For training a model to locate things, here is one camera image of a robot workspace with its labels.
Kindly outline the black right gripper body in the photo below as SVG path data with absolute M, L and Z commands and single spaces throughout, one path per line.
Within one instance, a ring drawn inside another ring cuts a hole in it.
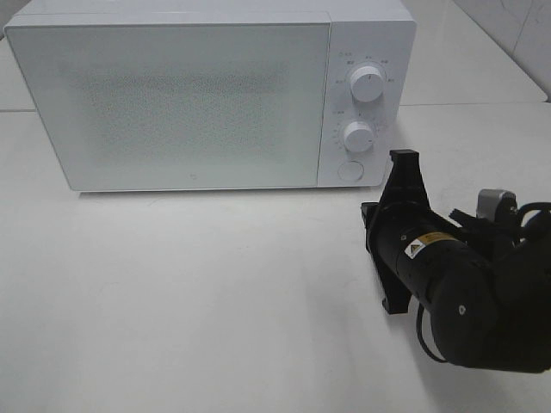
M 367 246 L 419 301 L 481 301 L 482 257 L 446 219 L 412 203 L 364 206 Z

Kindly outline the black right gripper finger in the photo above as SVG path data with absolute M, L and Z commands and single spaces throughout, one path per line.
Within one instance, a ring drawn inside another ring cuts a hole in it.
M 374 259 L 374 264 L 383 290 L 384 309 L 389 315 L 406 314 L 412 293 L 379 257 Z
M 381 195 L 381 205 L 412 203 L 424 209 L 430 202 L 419 165 L 419 153 L 410 149 L 391 150 L 393 163 L 387 184 Z

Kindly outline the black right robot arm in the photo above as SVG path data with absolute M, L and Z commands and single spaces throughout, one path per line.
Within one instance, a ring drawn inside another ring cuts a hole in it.
M 439 363 L 542 373 L 550 368 L 550 205 L 518 205 L 480 190 L 475 215 L 429 203 L 413 150 L 394 150 L 381 198 L 361 206 L 370 254 L 391 315 L 418 302 Z

